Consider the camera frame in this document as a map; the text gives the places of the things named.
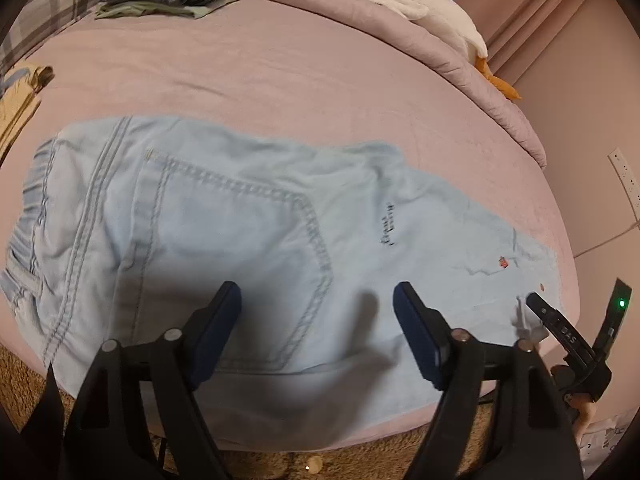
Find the person's right hand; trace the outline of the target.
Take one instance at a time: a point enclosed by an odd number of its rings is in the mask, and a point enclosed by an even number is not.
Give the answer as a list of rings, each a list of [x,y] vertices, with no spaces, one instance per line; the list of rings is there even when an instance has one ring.
[[[574,393],[566,397],[571,408],[577,411],[577,418],[573,422],[573,434],[577,442],[582,440],[582,436],[593,421],[597,411],[597,405],[593,402],[588,393]]]

